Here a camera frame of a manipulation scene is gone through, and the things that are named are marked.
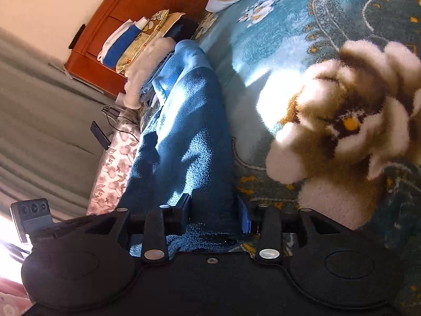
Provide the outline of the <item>grey curtain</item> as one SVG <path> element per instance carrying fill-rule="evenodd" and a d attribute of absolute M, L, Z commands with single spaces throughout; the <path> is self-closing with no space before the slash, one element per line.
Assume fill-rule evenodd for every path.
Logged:
<path fill-rule="evenodd" d="M 103 150 L 90 132 L 113 101 L 1 31 L 1 214 L 45 198 L 59 220 L 86 214 Z"/>

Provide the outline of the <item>floral covered bedside table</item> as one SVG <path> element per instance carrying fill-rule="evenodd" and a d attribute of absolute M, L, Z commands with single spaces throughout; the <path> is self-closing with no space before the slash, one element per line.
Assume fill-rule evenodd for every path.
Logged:
<path fill-rule="evenodd" d="M 122 112 L 113 123 L 111 146 L 101 157 L 88 203 L 88 215 L 113 211 L 124 194 L 140 140 L 136 111 Z"/>

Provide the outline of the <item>black smartphone on stand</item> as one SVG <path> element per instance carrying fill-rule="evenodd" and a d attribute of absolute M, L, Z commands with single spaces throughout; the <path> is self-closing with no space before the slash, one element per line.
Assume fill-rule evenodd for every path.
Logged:
<path fill-rule="evenodd" d="M 102 131 L 102 129 L 95 121 L 91 123 L 90 132 L 99 142 L 104 151 L 107 151 L 110 148 L 111 141 L 108 139 L 107 135 Z"/>

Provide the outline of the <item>grey blue folded garments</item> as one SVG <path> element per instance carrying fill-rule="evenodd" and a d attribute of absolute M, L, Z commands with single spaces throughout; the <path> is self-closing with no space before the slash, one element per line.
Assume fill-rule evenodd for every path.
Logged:
<path fill-rule="evenodd" d="M 163 67 L 166 65 L 166 63 L 172 57 L 173 54 L 174 54 L 174 51 L 168 53 L 164 57 L 164 59 L 159 63 L 159 65 L 157 65 L 157 67 L 154 69 L 149 79 L 141 88 L 141 94 L 140 94 L 139 100 L 148 108 L 154 104 L 153 100 L 156 94 L 153 89 L 153 80 L 159 75 L 159 73 L 162 71 Z"/>

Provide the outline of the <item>teal floral bed blanket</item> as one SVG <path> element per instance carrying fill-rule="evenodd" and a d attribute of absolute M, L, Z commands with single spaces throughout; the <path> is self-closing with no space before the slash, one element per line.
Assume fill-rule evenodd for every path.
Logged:
<path fill-rule="evenodd" d="M 196 31 L 244 201 L 311 208 L 400 253 L 420 314 L 420 0 L 240 0 Z"/>

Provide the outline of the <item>cream fluffy folded garment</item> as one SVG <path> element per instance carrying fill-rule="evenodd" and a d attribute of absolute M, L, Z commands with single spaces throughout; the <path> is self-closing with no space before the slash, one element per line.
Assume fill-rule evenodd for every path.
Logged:
<path fill-rule="evenodd" d="M 141 89 L 152 77 L 158 65 L 171 53 L 176 46 L 173 38 L 155 38 L 140 53 L 127 73 L 127 82 L 124 86 L 123 106 L 129 109 L 138 109 L 141 106 Z"/>

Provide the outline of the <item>yellow striped cartoon garment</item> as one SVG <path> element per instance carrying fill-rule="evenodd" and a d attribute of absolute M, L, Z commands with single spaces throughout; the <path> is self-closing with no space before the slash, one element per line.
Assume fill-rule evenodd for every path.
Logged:
<path fill-rule="evenodd" d="M 126 71 L 140 53 L 144 51 L 147 45 L 153 41 L 154 38 L 161 38 L 166 35 L 171 27 L 184 15 L 185 14 L 181 12 L 170 13 L 169 9 L 163 9 L 156 12 L 141 29 L 139 35 L 135 37 L 123 52 L 122 56 L 117 61 L 115 71 L 127 76 Z"/>

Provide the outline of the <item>blue and white folded sweater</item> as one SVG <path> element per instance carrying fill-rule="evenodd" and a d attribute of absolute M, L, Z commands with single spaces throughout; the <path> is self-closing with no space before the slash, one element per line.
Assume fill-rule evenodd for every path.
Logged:
<path fill-rule="evenodd" d="M 117 61 L 121 58 L 124 51 L 134 41 L 134 39 L 141 33 L 143 28 L 148 24 L 149 19 L 142 17 L 138 21 L 133 21 L 133 24 L 125 31 L 118 40 L 108 50 L 108 53 L 103 60 L 103 65 L 108 68 L 115 68 Z"/>

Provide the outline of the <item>white folded garment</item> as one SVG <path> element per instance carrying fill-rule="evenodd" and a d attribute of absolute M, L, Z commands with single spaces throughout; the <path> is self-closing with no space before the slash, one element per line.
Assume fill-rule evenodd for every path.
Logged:
<path fill-rule="evenodd" d="M 112 45 L 118 40 L 118 38 L 129 29 L 129 27 L 133 24 L 131 19 L 127 20 L 123 24 L 121 24 L 103 43 L 101 51 L 98 53 L 97 60 L 100 63 L 103 63 L 108 50 L 112 47 Z"/>

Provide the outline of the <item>orange wooden headboard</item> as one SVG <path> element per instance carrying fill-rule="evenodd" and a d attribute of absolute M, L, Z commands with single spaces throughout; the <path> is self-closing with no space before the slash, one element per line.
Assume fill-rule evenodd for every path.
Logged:
<path fill-rule="evenodd" d="M 124 76 L 106 68 L 97 60 L 105 40 L 125 21 L 151 17 L 162 9 L 182 12 L 191 20 L 203 19 L 208 0 L 103 0 L 81 33 L 65 69 L 73 77 L 90 83 L 107 96 L 123 91 Z"/>

